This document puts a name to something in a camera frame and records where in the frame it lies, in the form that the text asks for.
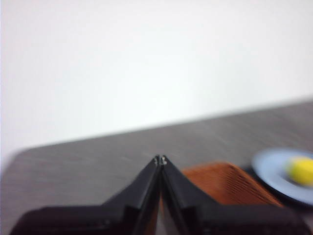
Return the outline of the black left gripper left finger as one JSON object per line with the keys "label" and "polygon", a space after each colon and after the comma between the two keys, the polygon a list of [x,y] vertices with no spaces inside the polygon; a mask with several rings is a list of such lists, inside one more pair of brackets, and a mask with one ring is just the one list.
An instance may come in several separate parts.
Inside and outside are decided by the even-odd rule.
{"label": "black left gripper left finger", "polygon": [[56,206],[28,211],[13,235],[153,235],[160,198],[160,156],[101,205]]}

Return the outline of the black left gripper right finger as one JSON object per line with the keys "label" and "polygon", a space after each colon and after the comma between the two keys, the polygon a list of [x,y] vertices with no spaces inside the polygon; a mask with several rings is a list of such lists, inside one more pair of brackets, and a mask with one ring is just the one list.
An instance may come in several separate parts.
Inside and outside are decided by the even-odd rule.
{"label": "black left gripper right finger", "polygon": [[209,163],[179,170],[165,156],[162,205],[169,230],[182,235],[308,235],[293,210],[240,167]]}

